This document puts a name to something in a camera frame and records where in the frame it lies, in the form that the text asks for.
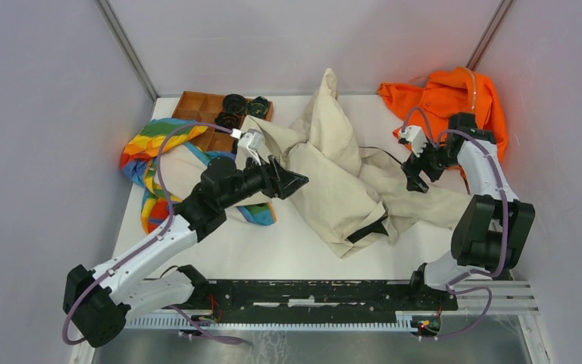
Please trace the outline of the beige zip jacket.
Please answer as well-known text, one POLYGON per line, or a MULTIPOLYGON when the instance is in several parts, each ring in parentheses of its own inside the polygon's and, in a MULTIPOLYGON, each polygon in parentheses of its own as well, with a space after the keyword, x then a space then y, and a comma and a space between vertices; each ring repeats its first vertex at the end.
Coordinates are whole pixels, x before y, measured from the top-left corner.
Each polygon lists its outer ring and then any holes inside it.
POLYGON ((290 126, 252 116, 242 124, 243 130, 263 134, 263 156, 273 155, 284 168, 308 178, 291 197, 304 221, 340 258, 383 235, 394 242, 419 221, 454 228, 470 196, 442 187, 408 191, 398 161, 383 150, 360 147, 337 96, 336 74, 327 69, 290 126))

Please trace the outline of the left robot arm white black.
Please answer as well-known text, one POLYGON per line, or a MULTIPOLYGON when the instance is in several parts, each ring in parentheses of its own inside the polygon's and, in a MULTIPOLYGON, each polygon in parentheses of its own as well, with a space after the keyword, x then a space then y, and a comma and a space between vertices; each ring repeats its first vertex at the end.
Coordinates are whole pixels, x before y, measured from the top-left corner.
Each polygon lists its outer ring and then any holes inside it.
POLYGON ((257 193, 286 199, 309 182, 289 171, 274 156, 266 162, 248 160, 239 170, 227 157, 212 159, 200 181, 182 202, 169 207, 167 219, 125 253, 87 269, 67 274, 62 337, 74 325, 91 347, 102 347, 119 335, 128 321, 155 310, 185 303, 197 309, 208 299, 208 288, 181 268, 159 278, 147 276, 178 253, 202 242, 226 220, 226 210, 257 193))

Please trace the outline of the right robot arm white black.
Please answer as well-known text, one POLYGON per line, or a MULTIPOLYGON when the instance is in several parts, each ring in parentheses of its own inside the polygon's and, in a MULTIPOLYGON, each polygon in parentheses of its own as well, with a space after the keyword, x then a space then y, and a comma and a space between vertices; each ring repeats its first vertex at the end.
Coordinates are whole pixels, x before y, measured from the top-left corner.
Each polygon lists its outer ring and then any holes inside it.
POLYGON ((399 128, 397 139, 411 149, 401 167, 409 191, 429 190, 422 174, 435 182, 445 170, 460 167, 471 194, 452 232, 449 250, 412 273, 409 303, 416 309, 427 309, 438 294, 453 293, 455 285, 473 275, 496 278, 514 268, 534 222, 535 209, 509 186, 498 160, 494 132, 479 128, 473 114, 459 112, 438 135, 429 126, 405 124, 399 128))

